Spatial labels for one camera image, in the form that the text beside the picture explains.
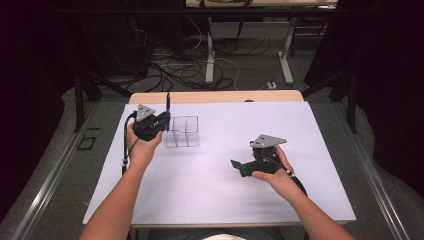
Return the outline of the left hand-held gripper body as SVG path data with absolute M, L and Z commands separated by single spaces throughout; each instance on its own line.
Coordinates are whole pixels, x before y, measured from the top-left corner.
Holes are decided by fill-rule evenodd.
M 154 109 L 142 104 L 138 105 L 133 131 L 139 139 L 150 141 L 164 130 L 164 123 L 154 113 Z

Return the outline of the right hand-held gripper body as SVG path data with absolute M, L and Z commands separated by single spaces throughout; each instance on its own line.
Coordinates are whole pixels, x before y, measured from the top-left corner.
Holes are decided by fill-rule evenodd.
M 276 146 L 286 142 L 286 139 L 265 134 L 251 141 L 250 146 L 257 164 L 256 171 L 274 174 L 278 169 L 286 170 L 276 151 Z

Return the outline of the clear acrylic organizer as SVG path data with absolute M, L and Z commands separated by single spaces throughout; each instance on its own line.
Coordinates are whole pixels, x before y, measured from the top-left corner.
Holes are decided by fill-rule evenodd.
M 169 131 L 164 133 L 167 148 L 198 147 L 200 135 L 197 116 L 171 118 Z

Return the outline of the person's left hand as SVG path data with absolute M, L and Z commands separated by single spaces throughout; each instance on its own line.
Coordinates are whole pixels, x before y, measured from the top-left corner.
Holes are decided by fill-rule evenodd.
M 157 146 L 162 141 L 162 133 L 159 132 L 152 140 L 144 141 L 139 139 L 134 133 L 134 125 L 131 123 L 127 127 L 128 153 L 130 167 L 146 169 L 153 159 Z

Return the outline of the person's right hand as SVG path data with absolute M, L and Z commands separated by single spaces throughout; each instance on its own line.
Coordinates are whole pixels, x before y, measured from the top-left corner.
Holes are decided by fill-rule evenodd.
M 294 169 L 288 162 L 284 151 L 279 146 L 275 146 L 274 149 L 276 150 L 277 156 L 280 158 L 282 165 L 289 171 L 294 172 Z M 256 179 L 267 182 L 281 197 L 286 200 L 288 200 L 297 191 L 297 185 L 283 169 L 278 169 L 274 174 L 254 171 L 252 176 Z

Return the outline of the white table sheet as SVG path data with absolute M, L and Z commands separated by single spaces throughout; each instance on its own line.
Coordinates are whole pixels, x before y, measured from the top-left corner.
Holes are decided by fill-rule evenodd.
M 136 227 L 296 224 L 289 203 L 267 183 L 242 177 L 233 161 L 252 159 L 261 134 L 285 139 L 283 149 L 308 197 L 333 220 L 356 216 L 311 107 L 306 102 L 172 104 L 198 119 L 197 147 L 159 145 L 141 182 Z

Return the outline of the black floor socket plate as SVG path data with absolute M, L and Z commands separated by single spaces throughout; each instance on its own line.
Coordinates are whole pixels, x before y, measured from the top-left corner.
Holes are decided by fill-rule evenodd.
M 84 135 L 78 143 L 78 151 L 91 151 L 96 142 L 96 137 Z

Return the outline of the black metal stand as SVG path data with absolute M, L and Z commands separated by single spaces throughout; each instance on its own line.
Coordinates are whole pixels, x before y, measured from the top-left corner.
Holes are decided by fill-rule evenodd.
M 307 97 L 314 92 L 321 90 L 326 85 L 335 84 L 335 87 L 330 92 L 330 100 L 332 102 L 341 102 L 344 97 L 348 98 L 346 110 L 346 122 L 353 133 L 356 129 L 356 102 L 357 102 L 357 70 L 338 71 L 331 77 L 323 80 L 315 86 L 308 87 L 302 91 L 303 97 Z
M 75 110 L 76 110 L 76 125 L 75 132 L 78 132 L 85 122 L 84 96 L 87 96 L 90 101 L 98 102 L 102 98 L 102 94 L 98 85 L 104 85 L 107 88 L 121 94 L 124 97 L 131 97 L 132 93 L 124 88 L 121 88 L 112 81 L 102 77 L 100 74 L 89 70 L 88 72 L 79 72 L 74 75 L 74 92 L 75 92 Z

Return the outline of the white desk leg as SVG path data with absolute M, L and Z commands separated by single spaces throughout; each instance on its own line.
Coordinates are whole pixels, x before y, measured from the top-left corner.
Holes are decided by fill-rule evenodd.
M 211 36 L 211 18 L 208 18 L 208 26 L 207 26 L 207 60 L 206 60 L 206 72 L 205 72 L 205 82 L 207 84 L 212 84 L 214 81 L 214 61 L 215 61 L 215 53 L 213 49 L 213 40 Z
M 280 67 L 281 67 L 281 70 L 282 70 L 282 73 L 283 73 L 284 81 L 287 85 L 293 85 L 294 84 L 294 80 L 293 80 L 292 73 L 291 73 L 290 66 L 289 66 L 289 62 L 288 62 L 288 57 L 289 57 L 289 54 L 290 54 L 290 47 L 291 47 L 291 42 L 292 42 L 294 30 L 295 30 L 295 19 L 290 18 L 288 20 L 288 28 L 287 28 L 287 32 L 286 32 L 284 48 L 281 52 L 278 53 Z

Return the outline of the black curtain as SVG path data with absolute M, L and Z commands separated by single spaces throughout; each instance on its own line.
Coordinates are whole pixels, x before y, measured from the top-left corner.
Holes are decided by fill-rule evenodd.
M 338 0 L 305 76 L 311 87 L 348 88 L 375 134 L 374 160 L 424 198 L 424 0 Z

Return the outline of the background desk top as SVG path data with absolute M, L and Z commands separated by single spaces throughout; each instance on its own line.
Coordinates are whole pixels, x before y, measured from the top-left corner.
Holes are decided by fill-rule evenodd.
M 189 8 L 201 7 L 204 2 L 207 8 L 242 7 L 244 0 L 185 0 Z M 326 6 L 336 5 L 339 0 L 247 0 L 248 7 L 288 7 L 288 6 Z

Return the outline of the metal floor rail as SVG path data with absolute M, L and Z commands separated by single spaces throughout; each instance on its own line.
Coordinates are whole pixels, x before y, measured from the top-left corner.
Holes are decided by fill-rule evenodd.
M 88 105 L 86 120 L 73 130 L 71 114 L 53 136 L 30 183 L 15 204 L 16 228 L 5 240 L 77 240 L 102 165 L 98 103 Z M 78 151 L 82 137 L 96 137 L 91 151 Z
M 354 133 L 348 125 L 347 113 L 345 112 L 343 105 L 341 103 L 334 103 L 333 106 L 338 118 L 342 122 L 343 128 L 347 132 L 347 135 L 351 139 L 359 156 L 359 164 L 394 240 L 411 240 L 394 208 L 392 200 L 385 190 L 383 181 L 375 168 L 370 155 L 364 148 L 358 134 Z

